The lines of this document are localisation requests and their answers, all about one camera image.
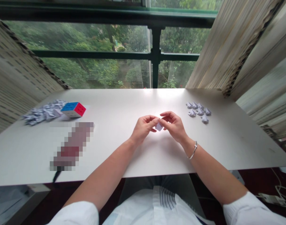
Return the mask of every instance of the beige curtain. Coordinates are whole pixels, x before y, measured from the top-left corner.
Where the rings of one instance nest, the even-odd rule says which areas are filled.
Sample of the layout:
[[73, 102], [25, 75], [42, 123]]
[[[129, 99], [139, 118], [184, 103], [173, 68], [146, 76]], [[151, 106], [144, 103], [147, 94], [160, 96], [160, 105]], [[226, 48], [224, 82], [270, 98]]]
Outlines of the beige curtain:
[[63, 90], [55, 79], [0, 24], [0, 133], [50, 93]]
[[277, 139], [286, 137], [286, 58], [242, 95], [237, 104]]
[[228, 95], [280, 2], [225, 0], [186, 88], [218, 88]]
[[225, 0], [186, 88], [221, 89], [270, 136], [286, 137], [286, 0]]

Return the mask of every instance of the silver bracelet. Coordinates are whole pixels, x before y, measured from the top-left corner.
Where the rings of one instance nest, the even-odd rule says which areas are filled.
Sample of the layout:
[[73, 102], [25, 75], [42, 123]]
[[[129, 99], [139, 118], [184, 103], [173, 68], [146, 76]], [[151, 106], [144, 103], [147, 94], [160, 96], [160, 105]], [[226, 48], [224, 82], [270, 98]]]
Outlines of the silver bracelet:
[[195, 149], [194, 149], [194, 151], [193, 151], [193, 154], [191, 155], [190, 158], [188, 157], [189, 160], [191, 160], [191, 159], [193, 158], [194, 153], [195, 153], [195, 151], [196, 151], [196, 149], [197, 149], [197, 141], [195, 141], [195, 146], [194, 146], [194, 147], [195, 147]]

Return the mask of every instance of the tree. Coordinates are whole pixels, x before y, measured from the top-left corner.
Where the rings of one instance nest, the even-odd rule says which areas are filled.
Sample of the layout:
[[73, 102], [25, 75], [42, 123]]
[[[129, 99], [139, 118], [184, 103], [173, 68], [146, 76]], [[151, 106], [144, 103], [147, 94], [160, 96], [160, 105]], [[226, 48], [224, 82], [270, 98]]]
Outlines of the tree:
[[[152, 0], [152, 7], [218, 10], [222, 0]], [[148, 52], [146, 26], [56, 22], [5, 22], [30, 49]], [[210, 29], [166, 27], [162, 52], [199, 53]], [[47, 66], [73, 88], [149, 88], [149, 61], [44, 58]], [[195, 62], [164, 61], [159, 88], [183, 88]]]

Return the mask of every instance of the person's right hand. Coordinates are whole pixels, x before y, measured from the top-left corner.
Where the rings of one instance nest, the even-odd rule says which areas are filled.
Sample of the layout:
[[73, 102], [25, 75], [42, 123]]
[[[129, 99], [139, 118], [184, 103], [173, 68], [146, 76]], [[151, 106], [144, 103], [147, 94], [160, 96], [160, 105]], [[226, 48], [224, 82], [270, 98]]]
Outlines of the person's right hand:
[[178, 115], [172, 111], [167, 111], [161, 113], [160, 116], [163, 116], [160, 123], [164, 127], [164, 130], [168, 130], [177, 142], [181, 143], [188, 137], [183, 122]]

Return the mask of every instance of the gray pants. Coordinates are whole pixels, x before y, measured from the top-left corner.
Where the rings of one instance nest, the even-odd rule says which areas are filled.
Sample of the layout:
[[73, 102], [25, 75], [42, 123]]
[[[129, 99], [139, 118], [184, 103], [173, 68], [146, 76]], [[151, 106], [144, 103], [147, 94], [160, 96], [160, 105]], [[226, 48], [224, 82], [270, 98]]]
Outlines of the gray pants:
[[153, 186], [162, 186], [177, 194], [190, 205], [198, 215], [205, 218], [189, 174], [126, 178], [118, 205], [139, 190], [153, 189]]

